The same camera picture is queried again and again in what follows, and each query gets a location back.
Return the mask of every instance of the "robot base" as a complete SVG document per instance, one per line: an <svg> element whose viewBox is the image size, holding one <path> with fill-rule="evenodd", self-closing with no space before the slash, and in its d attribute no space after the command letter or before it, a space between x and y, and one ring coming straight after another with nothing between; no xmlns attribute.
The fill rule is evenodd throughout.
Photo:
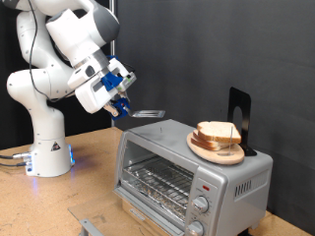
<svg viewBox="0 0 315 236"><path fill-rule="evenodd" d="M67 173L74 164L71 148L64 137L50 141L35 139L30 152L32 166L26 167L29 176L59 176Z"/></svg>

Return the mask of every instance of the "blue light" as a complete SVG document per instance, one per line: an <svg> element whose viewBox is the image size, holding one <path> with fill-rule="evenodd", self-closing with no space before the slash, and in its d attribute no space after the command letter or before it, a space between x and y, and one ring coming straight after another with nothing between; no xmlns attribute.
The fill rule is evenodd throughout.
<svg viewBox="0 0 315 236"><path fill-rule="evenodd" d="M71 158L71 165L74 165L76 163L76 160L73 158L73 151L72 151L71 145L69 145L69 153L70 153L70 158Z"/></svg>

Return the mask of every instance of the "toast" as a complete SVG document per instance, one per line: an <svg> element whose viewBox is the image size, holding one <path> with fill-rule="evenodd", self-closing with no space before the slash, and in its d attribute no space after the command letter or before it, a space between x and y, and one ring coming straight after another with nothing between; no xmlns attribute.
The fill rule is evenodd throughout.
<svg viewBox="0 0 315 236"><path fill-rule="evenodd" d="M198 142L202 143L203 145L208 146L210 148L216 148L218 146L226 146L226 143L221 143L221 142L217 142L217 141L205 141L205 140L201 139L198 136L198 130L194 130L193 137L196 141L198 141Z"/></svg>
<svg viewBox="0 0 315 236"><path fill-rule="evenodd" d="M191 138L191 143L195 146L198 146L199 148L204 148L208 150L221 150L222 148L227 148L229 146L229 144L224 144L223 146L209 147L208 145L205 145L196 140L195 137Z"/></svg>
<svg viewBox="0 0 315 236"><path fill-rule="evenodd" d="M216 141L221 143L230 143L230 133L233 128L231 142L233 144L241 143L241 136L236 126L230 122L200 122L197 125L198 137L204 141Z"/></svg>

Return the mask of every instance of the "table surface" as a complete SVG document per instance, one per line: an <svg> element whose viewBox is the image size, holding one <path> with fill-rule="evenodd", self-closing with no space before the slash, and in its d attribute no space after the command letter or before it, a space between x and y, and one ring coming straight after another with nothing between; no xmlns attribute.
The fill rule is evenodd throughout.
<svg viewBox="0 0 315 236"><path fill-rule="evenodd" d="M76 164L62 176L29 177L24 167L0 166L0 236L78 236L81 225L68 208L78 209L78 206L90 206L91 203L105 205L103 199L109 196L115 198L111 191L121 134L119 129L109 128L67 137L66 142L72 145ZM28 148L14 147L1 150L0 154L11 155ZM14 161L1 159L2 163ZM96 217L94 222L104 225L107 219L112 223L111 227L128 228L132 235L151 235L133 219L128 219L128 222L121 220L120 213L125 215L117 211L119 217L104 214ZM254 236L311 236L269 212L259 227L250 230L250 233Z"/></svg>

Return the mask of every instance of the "wooden plate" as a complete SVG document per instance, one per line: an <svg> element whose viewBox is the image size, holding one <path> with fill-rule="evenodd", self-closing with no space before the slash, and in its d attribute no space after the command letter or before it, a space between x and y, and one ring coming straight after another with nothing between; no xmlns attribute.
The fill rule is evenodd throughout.
<svg viewBox="0 0 315 236"><path fill-rule="evenodd" d="M239 145L233 145L230 147L230 152L233 155L220 155L220 153L228 153L228 147L223 148L221 150L207 150L201 147L195 146L191 143L191 138L193 137L193 133L190 133L187 136L187 145L192 149L196 154L200 157L217 163L217 164L237 164L244 159L244 150Z"/></svg>

